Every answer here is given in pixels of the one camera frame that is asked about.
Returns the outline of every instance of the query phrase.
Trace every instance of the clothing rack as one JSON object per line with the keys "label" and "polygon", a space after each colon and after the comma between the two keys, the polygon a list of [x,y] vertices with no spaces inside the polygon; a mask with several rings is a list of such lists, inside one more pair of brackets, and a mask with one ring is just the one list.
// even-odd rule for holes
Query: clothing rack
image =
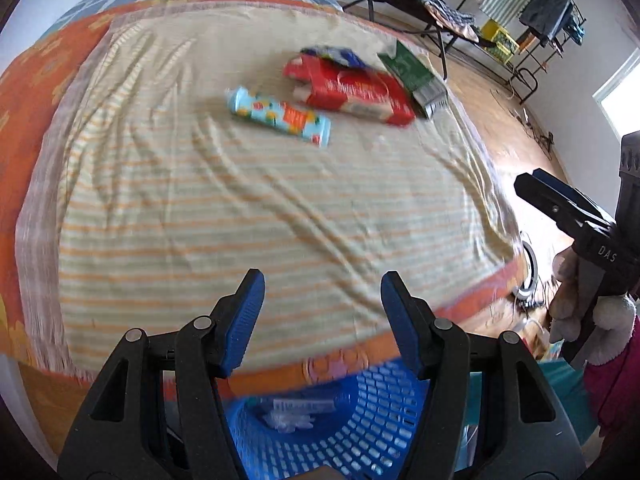
{"label": "clothing rack", "polygon": [[[580,12],[580,8],[578,7],[578,5],[575,3],[575,0],[571,0],[572,4],[574,5],[574,15],[577,18],[578,21],[578,25],[580,27],[582,27],[584,25],[584,23],[587,21],[587,19],[582,15],[582,13]],[[538,87],[540,86],[540,83],[538,81],[538,78],[536,77],[536,74],[538,74],[541,70],[546,74],[548,73],[548,64],[549,62],[555,57],[555,56],[559,56],[560,58],[562,58],[562,54],[564,53],[564,46],[568,43],[568,41],[571,40],[571,37],[564,31],[562,30],[562,34],[563,34],[563,38],[561,41],[559,41],[559,48],[553,48],[553,46],[551,45],[551,42],[549,43],[549,46],[551,46],[553,52],[546,57],[546,59],[544,61],[540,61],[535,55],[535,51],[542,47],[545,48],[546,46],[543,46],[540,43],[540,40],[536,40],[536,44],[535,46],[531,49],[531,50],[527,50],[527,55],[522,58],[520,60],[520,62],[516,65],[513,66],[511,63],[508,63],[508,68],[511,68],[512,74],[511,78],[508,80],[508,83],[511,84],[513,82],[514,79],[517,79],[518,81],[520,81],[521,83],[523,83],[524,86],[526,86],[529,89],[529,93],[527,95],[525,95],[523,98],[520,99],[520,104],[524,104],[527,99],[529,99],[533,94],[536,93],[536,91],[538,90]],[[527,59],[533,59],[533,61],[536,62],[537,64],[537,68],[532,72],[529,68],[522,66]]]}
{"label": "clothing rack", "polygon": [[[467,0],[462,0],[460,2],[460,4],[457,7],[458,10],[460,10],[460,8],[462,6],[464,6],[466,1]],[[575,2],[575,0],[571,0],[571,2],[574,5],[574,11],[573,12],[576,15],[577,22],[578,22],[579,26],[582,27],[587,20],[583,16],[583,14],[580,12],[580,8],[578,7],[578,5]],[[571,40],[571,37],[569,37],[569,35],[564,30],[562,30],[561,32],[563,34],[563,37],[562,37],[562,40],[559,40],[559,45],[560,45],[560,50],[563,51],[564,50],[564,46],[568,43],[569,40]],[[454,41],[455,41],[455,38],[453,40],[450,40],[449,43],[447,43],[447,46],[445,47],[445,51],[449,51],[452,48]],[[535,94],[535,92],[538,90],[538,88],[540,86],[540,82],[538,81],[538,78],[537,78],[536,75],[540,71],[542,71],[544,73],[548,73],[548,64],[556,55],[558,55],[559,57],[562,58],[563,52],[558,52],[558,50],[554,49],[550,44],[548,46],[552,48],[553,52],[551,54],[549,54],[548,56],[546,56],[543,60],[538,59],[536,57],[535,53],[539,48],[540,49],[545,49],[546,45],[543,46],[540,43],[540,40],[536,40],[535,45],[533,46],[532,49],[530,49],[530,50],[529,49],[525,49],[527,55],[524,58],[522,58],[517,63],[517,65],[514,65],[512,62],[505,63],[503,66],[505,67],[505,69],[509,70],[509,72],[511,74],[507,78],[501,76],[493,68],[489,67],[488,65],[486,65],[482,61],[476,59],[475,57],[472,58],[471,56],[469,56],[469,54],[466,54],[465,52],[463,52],[463,51],[461,51],[459,49],[455,49],[455,50],[457,51],[457,53],[459,55],[471,58],[474,63],[480,64],[484,69],[488,70],[493,75],[495,75],[500,80],[500,82],[503,83],[505,86],[512,86],[513,87],[512,83],[513,83],[514,79],[517,79],[518,81],[523,83],[523,85],[526,86],[529,89],[529,92],[523,98],[520,99],[520,104],[522,105],[533,94]],[[479,48],[479,47],[477,47],[477,48],[479,50],[481,50],[486,56],[488,56],[491,59],[495,60],[485,50],[483,50],[482,48]],[[536,65],[537,65],[537,67],[534,70],[530,70],[528,67],[523,66],[524,63],[527,62],[527,60],[530,59],[530,58],[533,59],[533,61],[535,61]]]}

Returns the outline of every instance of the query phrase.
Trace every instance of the red box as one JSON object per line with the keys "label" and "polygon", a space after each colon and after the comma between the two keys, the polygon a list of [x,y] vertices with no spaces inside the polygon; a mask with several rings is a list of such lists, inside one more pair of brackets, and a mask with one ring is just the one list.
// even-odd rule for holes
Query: red box
{"label": "red box", "polygon": [[310,107],[397,126],[407,126],[415,119],[410,97],[387,72],[347,68],[328,59],[300,54],[285,65],[282,73],[307,83],[296,88],[293,95]]}

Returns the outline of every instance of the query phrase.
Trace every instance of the green package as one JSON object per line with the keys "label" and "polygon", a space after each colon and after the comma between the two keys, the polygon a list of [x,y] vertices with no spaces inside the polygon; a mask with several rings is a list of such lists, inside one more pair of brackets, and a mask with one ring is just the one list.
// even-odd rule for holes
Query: green package
{"label": "green package", "polygon": [[449,105],[447,87],[444,83],[400,41],[396,40],[395,52],[381,52],[378,57],[386,69],[411,92],[428,119],[433,117],[436,110]]}

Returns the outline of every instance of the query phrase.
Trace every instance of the orange bedspread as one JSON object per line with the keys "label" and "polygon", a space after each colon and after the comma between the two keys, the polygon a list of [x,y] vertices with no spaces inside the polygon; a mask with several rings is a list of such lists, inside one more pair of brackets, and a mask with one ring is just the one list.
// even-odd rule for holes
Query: orange bedspread
{"label": "orange bedspread", "polygon": [[[17,57],[0,78],[0,352],[37,367],[24,329],[15,264],[15,225],[27,193],[42,138],[66,88],[80,65],[120,14],[172,2],[213,0],[147,0],[73,22]],[[293,0],[241,0],[313,7]],[[506,295],[521,274],[519,259],[476,286],[438,314],[460,322],[496,298]],[[236,374],[222,393],[242,395],[297,388],[340,378],[397,357],[391,332],[354,348],[286,365],[274,370]]]}

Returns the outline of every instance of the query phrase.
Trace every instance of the bed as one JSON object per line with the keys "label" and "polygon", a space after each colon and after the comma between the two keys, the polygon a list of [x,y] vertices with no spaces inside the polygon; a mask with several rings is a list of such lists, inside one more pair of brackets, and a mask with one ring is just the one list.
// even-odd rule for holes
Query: bed
{"label": "bed", "polygon": [[[269,29],[265,23],[270,22],[277,26]],[[172,62],[156,65],[158,60],[148,54],[169,52],[178,61],[188,59],[177,66],[206,66],[215,73],[224,65],[206,65],[210,60],[203,45],[214,45],[233,29],[238,45],[257,45],[272,56],[270,63],[247,69],[253,74],[249,83],[285,98],[290,85],[277,79],[280,69],[274,67],[305,45],[295,37],[298,28],[305,31],[305,41],[343,41],[372,64],[380,48],[396,38],[406,42],[341,13],[335,0],[84,0],[12,63],[0,79],[0,351],[87,388],[132,324],[149,333],[176,330],[210,310],[217,297],[232,293],[242,269],[258,262],[268,298],[243,368],[221,383],[224,395],[243,396],[333,380],[398,357],[377,288],[382,272],[391,268],[401,272],[412,293],[455,322],[508,294],[523,273],[517,225],[478,133],[453,95],[448,110],[402,136],[388,126],[363,126],[334,114],[333,149],[325,152],[312,153],[291,142],[295,139],[230,122],[220,102],[194,111],[199,126],[189,127],[190,132],[206,130],[202,121],[213,118],[210,128],[217,133],[202,139],[220,142],[196,145],[192,139],[181,166],[168,162],[177,152],[163,151],[171,134],[154,139],[126,137],[126,128],[110,130],[114,121],[107,102],[124,88],[110,85],[130,73],[130,66],[118,59],[142,52],[147,73],[166,66],[167,78],[177,73],[184,78],[184,71],[172,72]],[[219,43],[209,57],[225,56],[229,73],[242,72],[247,56],[235,55],[232,44]],[[428,62],[425,51],[411,48]],[[187,57],[180,57],[184,52]],[[195,89],[196,97],[202,91],[217,95],[224,84],[241,82],[232,76],[202,81],[196,72],[190,77],[197,84],[180,79],[186,85],[181,88],[187,93]],[[130,102],[133,115],[126,120],[131,124],[146,120],[135,110],[171,95],[169,87],[162,97],[152,93],[159,87],[143,83],[149,94],[136,94],[143,102]],[[189,101],[180,95],[165,105],[184,109]],[[111,158],[101,158],[104,153],[91,147],[95,138],[87,144],[89,115],[98,121],[94,133],[109,132],[100,142]],[[175,131],[162,124],[158,131]],[[129,151],[122,151],[121,140]],[[142,153],[140,142],[152,145],[158,160]],[[199,151],[188,151],[198,146]],[[151,159],[156,180],[158,172],[165,178],[184,168],[185,160],[191,161],[187,167],[202,170],[167,177],[172,183],[188,181],[174,189],[172,201],[178,196],[183,202],[178,200],[177,208],[171,202],[171,211],[186,210],[180,204],[188,200],[206,207],[194,216],[156,222],[168,211],[162,196],[168,188],[148,184],[149,174],[138,170],[131,170],[129,181],[113,175],[108,182],[100,180],[105,168],[112,173],[116,167],[139,168]],[[301,175],[313,185],[304,184]],[[362,182],[356,185],[358,178]],[[126,207],[119,192],[101,202],[106,189],[125,189],[126,207],[134,211],[118,217],[122,229],[117,237],[130,235],[121,237],[128,241],[120,246],[104,236],[101,226],[113,219],[110,211]],[[210,206],[213,200],[222,205]],[[154,209],[158,203],[160,209]],[[156,222],[149,229],[158,234],[146,242],[140,233],[148,222],[139,221],[145,215]],[[207,236],[216,233],[212,222],[228,230],[209,245],[202,238],[181,238],[196,229],[185,226],[198,222],[204,222]],[[171,225],[183,231],[170,232]],[[316,259],[295,253],[296,244]],[[447,248],[455,250],[445,258]],[[287,251],[300,260],[280,269],[293,254]],[[121,256],[132,268],[119,269]],[[153,269],[138,272],[145,266]],[[298,270],[305,266],[315,270]],[[438,274],[439,269],[448,270]],[[185,273],[190,275],[186,281]],[[202,279],[194,283],[193,276]]]}

